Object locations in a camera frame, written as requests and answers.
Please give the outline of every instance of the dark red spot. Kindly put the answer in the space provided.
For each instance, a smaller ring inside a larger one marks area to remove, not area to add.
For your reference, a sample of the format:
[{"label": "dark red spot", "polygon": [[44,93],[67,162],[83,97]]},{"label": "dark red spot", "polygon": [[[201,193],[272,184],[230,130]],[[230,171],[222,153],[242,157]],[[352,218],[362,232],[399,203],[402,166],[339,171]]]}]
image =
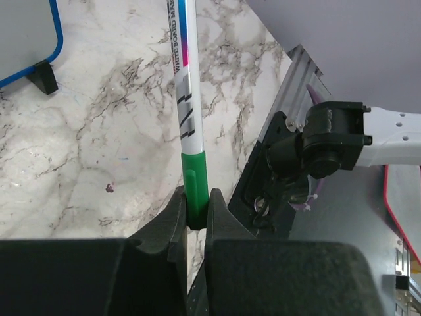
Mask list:
[{"label": "dark red spot", "polygon": [[108,193],[113,193],[114,192],[114,188],[111,185],[111,183],[107,184],[107,187],[105,188],[105,191],[107,191]]}]

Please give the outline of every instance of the marble surface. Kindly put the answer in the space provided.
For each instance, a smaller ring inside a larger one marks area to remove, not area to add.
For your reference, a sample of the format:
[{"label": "marble surface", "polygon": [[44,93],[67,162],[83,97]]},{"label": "marble surface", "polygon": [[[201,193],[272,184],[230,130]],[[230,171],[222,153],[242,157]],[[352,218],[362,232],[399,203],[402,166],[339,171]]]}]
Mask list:
[{"label": "marble surface", "polygon": [[[129,236],[182,184],[166,1],[58,6],[58,92],[0,90],[0,238]],[[243,0],[197,16],[209,187],[228,201],[290,60]],[[189,232],[189,283],[204,236]]]}]

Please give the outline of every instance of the marker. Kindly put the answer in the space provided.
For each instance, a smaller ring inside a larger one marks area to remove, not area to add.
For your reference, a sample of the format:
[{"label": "marker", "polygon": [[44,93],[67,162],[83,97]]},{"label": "marker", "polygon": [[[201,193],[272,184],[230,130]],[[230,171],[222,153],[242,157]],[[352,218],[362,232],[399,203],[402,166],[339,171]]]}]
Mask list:
[{"label": "marker", "polygon": [[203,146],[199,50],[195,0],[167,0],[172,65],[180,139],[187,223],[192,230],[206,228],[209,202]]}]

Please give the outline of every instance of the black plastic foot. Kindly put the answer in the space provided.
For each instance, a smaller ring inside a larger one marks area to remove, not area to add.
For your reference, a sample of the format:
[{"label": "black plastic foot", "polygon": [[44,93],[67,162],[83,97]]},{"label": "black plastic foot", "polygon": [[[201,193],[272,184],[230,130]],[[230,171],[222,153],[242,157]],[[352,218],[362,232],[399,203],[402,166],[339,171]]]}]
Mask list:
[{"label": "black plastic foot", "polygon": [[59,87],[49,62],[43,60],[35,64],[34,67],[35,71],[26,77],[47,95],[57,91]]}]

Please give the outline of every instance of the blue whiteboard frame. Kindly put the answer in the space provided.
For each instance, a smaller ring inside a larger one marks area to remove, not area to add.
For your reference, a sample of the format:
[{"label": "blue whiteboard frame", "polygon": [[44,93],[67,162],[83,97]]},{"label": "blue whiteboard frame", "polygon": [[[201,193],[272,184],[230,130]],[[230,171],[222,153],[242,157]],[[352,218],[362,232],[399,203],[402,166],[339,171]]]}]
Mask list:
[{"label": "blue whiteboard frame", "polygon": [[[57,0],[49,0],[50,7],[51,7],[51,13],[53,15],[53,21],[54,21],[54,27],[57,34],[57,46],[54,50],[54,52],[46,58],[46,60],[51,63],[54,61],[54,59],[59,56],[59,53],[61,52],[61,49],[63,47],[63,31],[61,29],[61,23],[60,23],[60,16],[59,16],[59,9],[57,8]],[[29,66],[28,68],[21,70],[20,72],[17,72],[16,74],[13,74],[12,76],[9,76],[5,79],[0,80],[0,88],[6,86],[7,84],[10,84],[11,82],[14,82],[18,80],[21,77],[25,77],[35,71],[34,66]]]}]

